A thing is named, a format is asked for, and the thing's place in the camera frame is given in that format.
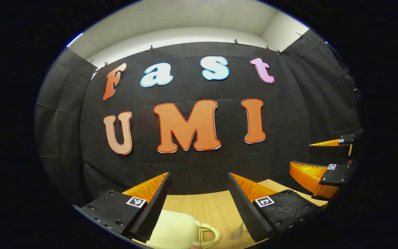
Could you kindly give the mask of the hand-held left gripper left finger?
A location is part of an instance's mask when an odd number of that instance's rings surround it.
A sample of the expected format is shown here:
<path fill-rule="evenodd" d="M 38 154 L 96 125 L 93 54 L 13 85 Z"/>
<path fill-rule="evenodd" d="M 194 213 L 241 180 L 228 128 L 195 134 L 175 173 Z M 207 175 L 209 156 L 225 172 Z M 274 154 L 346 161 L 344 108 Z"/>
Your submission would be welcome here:
<path fill-rule="evenodd" d="M 166 172 L 126 191 L 108 190 L 86 205 L 73 208 L 116 236 L 147 242 L 171 188 L 171 174 Z"/>

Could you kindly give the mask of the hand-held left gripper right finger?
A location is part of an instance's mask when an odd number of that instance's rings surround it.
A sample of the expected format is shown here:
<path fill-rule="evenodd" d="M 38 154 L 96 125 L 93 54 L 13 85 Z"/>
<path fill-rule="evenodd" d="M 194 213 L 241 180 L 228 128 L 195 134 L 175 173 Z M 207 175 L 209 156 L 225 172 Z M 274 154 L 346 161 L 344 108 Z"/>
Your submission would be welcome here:
<path fill-rule="evenodd" d="M 274 191 L 231 172 L 227 174 L 227 187 L 255 242 L 287 236 L 326 208 L 291 189 Z"/>

